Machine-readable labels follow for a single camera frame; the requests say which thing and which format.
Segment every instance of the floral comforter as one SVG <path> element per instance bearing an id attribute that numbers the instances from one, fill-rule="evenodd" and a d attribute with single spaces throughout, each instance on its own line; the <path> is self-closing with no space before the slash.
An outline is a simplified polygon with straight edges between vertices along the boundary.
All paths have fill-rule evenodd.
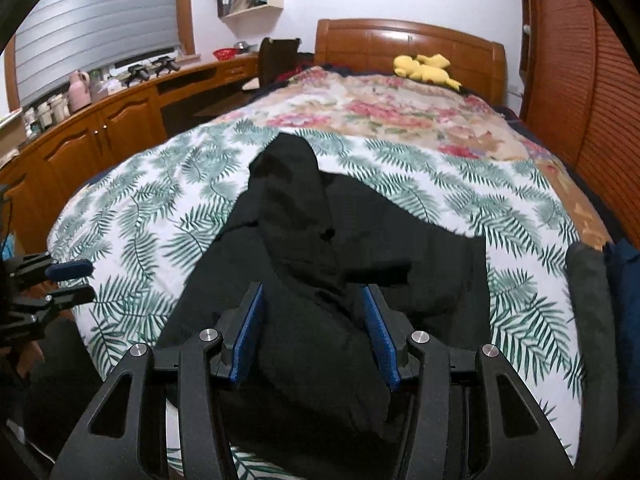
<path id="1" fill-rule="evenodd" d="M 52 228 L 59 260 L 89 258 L 96 301 L 74 310 L 106 377 L 135 342 L 158 339 L 198 259 L 248 183 L 248 164 L 285 131 L 323 171 L 346 173 L 402 208 L 487 242 L 492 341 L 574 460 L 582 361 L 564 275 L 575 221 L 523 142 L 480 99 L 382 76 L 312 69 L 237 112 L 139 153 L 78 192 Z M 180 468 L 168 406 L 170 461 Z M 234 449 L 240 478 L 291 478 Z"/>

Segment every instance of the bed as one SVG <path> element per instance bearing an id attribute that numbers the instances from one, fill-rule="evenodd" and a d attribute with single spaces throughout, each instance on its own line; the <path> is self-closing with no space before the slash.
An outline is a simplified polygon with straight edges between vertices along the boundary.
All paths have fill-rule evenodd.
<path id="1" fill-rule="evenodd" d="M 399 54 L 437 53 L 468 92 L 389 75 Z M 504 97 L 503 47 L 419 23 L 320 20 L 316 64 L 334 68 L 306 70 L 131 157 L 68 202 L 47 245 L 59 260 L 94 262 L 88 283 L 97 299 L 74 316 L 98 371 L 106 377 L 133 343 L 156 342 L 246 188 L 249 162 L 288 132 L 308 140 L 321 170 L 350 174 L 424 221 L 486 237 L 493 342 L 575 461 L 583 367 L 564 256 L 576 240 L 600 248 L 609 236 L 564 166 L 490 106 Z M 345 68 L 367 75 L 343 76 Z M 179 470 L 170 405 L 167 426 Z M 251 453 L 233 454 L 241 478 L 292 478 Z"/>

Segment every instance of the metal screw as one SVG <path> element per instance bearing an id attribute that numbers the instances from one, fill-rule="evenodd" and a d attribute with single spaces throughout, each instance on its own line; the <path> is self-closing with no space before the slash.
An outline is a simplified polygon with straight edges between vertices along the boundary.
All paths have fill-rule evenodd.
<path id="1" fill-rule="evenodd" d="M 496 345 L 489 344 L 482 347 L 482 353 L 487 357 L 496 357 L 499 354 L 499 350 Z"/>
<path id="2" fill-rule="evenodd" d="M 417 343 L 428 343 L 429 334 L 423 332 L 422 330 L 416 330 L 411 334 L 411 339 L 413 339 Z"/>
<path id="3" fill-rule="evenodd" d="M 131 350 L 129 350 L 129 352 L 131 352 L 131 355 L 135 357 L 140 357 L 141 355 L 145 354 L 146 345 L 144 343 L 136 343 L 131 347 Z"/>
<path id="4" fill-rule="evenodd" d="M 206 328 L 200 332 L 200 339 L 203 341 L 213 341 L 218 337 L 218 331 L 215 328 Z"/>

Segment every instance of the blue gripper pad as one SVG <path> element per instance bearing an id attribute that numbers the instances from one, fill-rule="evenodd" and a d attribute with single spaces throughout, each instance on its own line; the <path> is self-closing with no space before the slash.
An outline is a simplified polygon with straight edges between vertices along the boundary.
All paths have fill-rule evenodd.
<path id="1" fill-rule="evenodd" d="M 94 266 L 89 260 L 76 260 L 64 264 L 50 265 L 44 271 L 44 275 L 52 282 L 68 282 L 68 280 L 86 278 L 92 272 L 94 272 Z"/>
<path id="2" fill-rule="evenodd" d="M 264 301 L 262 300 L 262 286 L 260 285 L 234 345 L 233 361 L 229 372 L 229 380 L 233 384 L 244 381 L 249 373 L 251 364 L 254 361 L 255 346 L 263 317 Z"/>
<path id="3" fill-rule="evenodd" d="M 362 293 L 364 295 L 365 322 L 367 323 L 373 351 L 378 361 L 378 369 L 389 389 L 395 391 L 400 385 L 396 347 L 391 340 L 369 287 L 364 286 Z"/>

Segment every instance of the gray cloth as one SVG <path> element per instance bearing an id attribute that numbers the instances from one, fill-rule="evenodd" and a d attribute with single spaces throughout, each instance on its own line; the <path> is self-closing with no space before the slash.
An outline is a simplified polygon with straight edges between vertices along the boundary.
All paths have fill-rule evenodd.
<path id="1" fill-rule="evenodd" d="M 616 333 L 603 254 L 581 242 L 572 244 L 566 252 L 566 273 L 586 373 L 575 469 L 578 478 L 590 479 L 616 444 Z"/>

